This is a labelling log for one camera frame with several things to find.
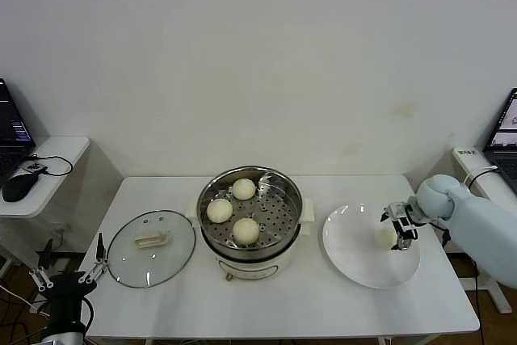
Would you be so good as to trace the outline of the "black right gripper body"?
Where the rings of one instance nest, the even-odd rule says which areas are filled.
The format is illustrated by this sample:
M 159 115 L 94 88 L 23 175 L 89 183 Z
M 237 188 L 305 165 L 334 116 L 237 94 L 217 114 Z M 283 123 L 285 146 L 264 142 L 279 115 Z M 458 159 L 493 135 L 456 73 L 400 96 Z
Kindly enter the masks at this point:
M 411 222 L 405 209 L 396 211 L 393 226 L 397 234 L 418 234 L 417 227 Z

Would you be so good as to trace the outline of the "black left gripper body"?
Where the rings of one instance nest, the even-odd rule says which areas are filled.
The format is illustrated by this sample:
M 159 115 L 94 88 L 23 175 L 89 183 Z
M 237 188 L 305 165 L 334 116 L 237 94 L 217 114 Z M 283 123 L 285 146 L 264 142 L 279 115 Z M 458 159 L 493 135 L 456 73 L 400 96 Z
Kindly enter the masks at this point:
M 82 300 L 97 287 L 94 280 L 80 279 L 83 273 L 65 273 L 50 278 L 48 289 L 50 323 L 78 322 L 82 316 Z

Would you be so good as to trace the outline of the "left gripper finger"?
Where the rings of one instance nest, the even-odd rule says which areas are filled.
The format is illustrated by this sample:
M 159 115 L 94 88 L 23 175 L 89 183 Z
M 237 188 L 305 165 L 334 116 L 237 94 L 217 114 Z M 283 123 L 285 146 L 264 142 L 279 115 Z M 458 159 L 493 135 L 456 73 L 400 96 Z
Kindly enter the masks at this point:
M 107 250 L 103 243 L 103 234 L 98 234 L 95 261 L 93 267 L 86 271 L 80 278 L 79 283 L 98 283 L 109 267 Z
M 46 270 L 50 268 L 53 251 L 53 239 L 50 238 L 43 251 L 39 253 L 37 266 L 29 270 L 28 274 L 32 278 L 38 289 L 50 289 L 53 282 L 50 280 Z

